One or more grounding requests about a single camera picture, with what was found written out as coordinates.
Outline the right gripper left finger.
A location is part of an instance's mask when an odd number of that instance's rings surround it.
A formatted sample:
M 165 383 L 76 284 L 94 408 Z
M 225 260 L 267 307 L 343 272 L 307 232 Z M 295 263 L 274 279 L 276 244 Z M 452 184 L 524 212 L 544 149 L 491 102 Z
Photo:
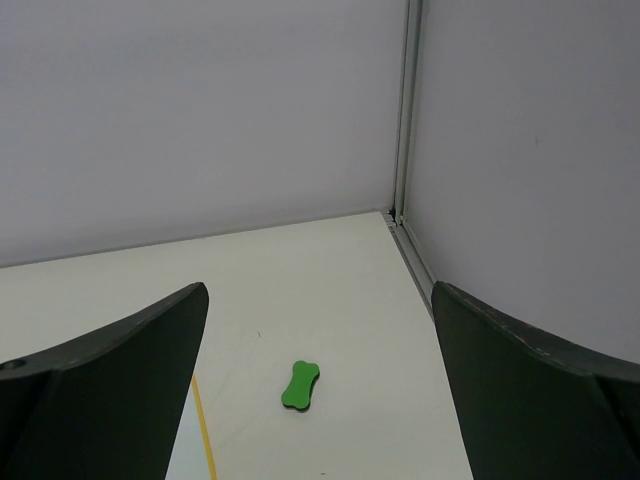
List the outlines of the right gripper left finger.
M 165 478 L 207 312 L 197 282 L 2 363 L 2 478 Z

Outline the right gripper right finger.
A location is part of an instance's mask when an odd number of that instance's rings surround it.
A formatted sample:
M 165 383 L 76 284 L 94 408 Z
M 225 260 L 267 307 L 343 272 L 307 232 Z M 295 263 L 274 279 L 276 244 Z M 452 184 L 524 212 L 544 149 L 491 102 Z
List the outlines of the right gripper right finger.
M 636 479 L 639 367 L 506 315 L 452 284 L 431 292 L 476 479 Z

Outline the yellow-framed small whiteboard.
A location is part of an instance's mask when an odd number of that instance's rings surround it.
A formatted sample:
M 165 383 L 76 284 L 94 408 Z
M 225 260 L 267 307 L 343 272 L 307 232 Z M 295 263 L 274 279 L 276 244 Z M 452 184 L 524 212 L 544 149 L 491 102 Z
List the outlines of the yellow-framed small whiteboard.
M 217 479 L 204 410 L 195 376 L 191 379 L 165 479 Z

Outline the green bone-shaped eraser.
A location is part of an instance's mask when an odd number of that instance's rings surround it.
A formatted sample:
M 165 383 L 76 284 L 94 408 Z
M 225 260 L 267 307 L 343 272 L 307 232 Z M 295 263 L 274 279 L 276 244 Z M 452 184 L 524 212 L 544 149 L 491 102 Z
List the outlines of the green bone-shaped eraser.
M 281 395 L 281 404 L 286 409 L 305 412 L 311 406 L 315 383 L 320 378 L 316 363 L 297 360 L 291 368 L 290 381 Z

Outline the right aluminium frame post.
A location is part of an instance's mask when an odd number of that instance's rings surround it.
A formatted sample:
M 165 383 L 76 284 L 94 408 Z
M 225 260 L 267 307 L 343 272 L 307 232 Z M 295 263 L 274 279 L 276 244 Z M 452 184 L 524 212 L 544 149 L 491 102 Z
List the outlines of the right aluminium frame post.
M 417 237 L 411 230 L 408 216 L 415 119 L 419 104 L 420 41 L 427 3 L 423 0 L 408 0 L 405 6 L 393 201 L 386 215 L 386 222 L 426 308 L 431 309 L 431 292 L 435 279 L 421 252 Z

